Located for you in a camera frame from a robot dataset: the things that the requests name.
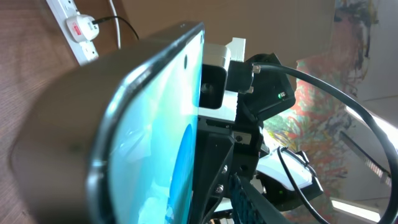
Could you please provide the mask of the white charger plug adapter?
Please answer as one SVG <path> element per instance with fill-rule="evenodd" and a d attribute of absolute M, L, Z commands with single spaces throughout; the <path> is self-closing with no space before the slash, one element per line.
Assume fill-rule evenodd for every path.
<path fill-rule="evenodd" d="M 99 32 L 95 19 L 88 15 L 76 15 L 66 19 L 66 25 L 75 42 L 81 43 L 95 39 Z"/>

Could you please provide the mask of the white power strip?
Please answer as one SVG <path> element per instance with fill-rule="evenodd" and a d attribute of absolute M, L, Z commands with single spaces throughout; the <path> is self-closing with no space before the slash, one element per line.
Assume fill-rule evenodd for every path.
<path fill-rule="evenodd" d="M 98 58 L 93 43 L 99 32 L 92 16 L 81 14 L 74 0 L 46 0 L 77 62 L 84 65 Z"/>

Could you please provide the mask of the smartphone with cyan screen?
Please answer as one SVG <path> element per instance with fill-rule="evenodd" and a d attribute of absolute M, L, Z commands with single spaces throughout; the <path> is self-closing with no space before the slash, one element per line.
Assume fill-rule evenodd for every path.
<path fill-rule="evenodd" d="M 204 37 L 180 22 L 44 90 L 11 154 L 37 223 L 188 223 Z"/>

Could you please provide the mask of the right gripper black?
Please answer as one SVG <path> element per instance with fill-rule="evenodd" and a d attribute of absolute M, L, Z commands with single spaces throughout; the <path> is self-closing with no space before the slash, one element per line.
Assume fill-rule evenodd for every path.
<path fill-rule="evenodd" d="M 263 140 L 261 124 L 198 118 L 190 223 L 206 223 L 229 197 L 234 223 L 292 223 L 246 179 L 253 178 Z"/>

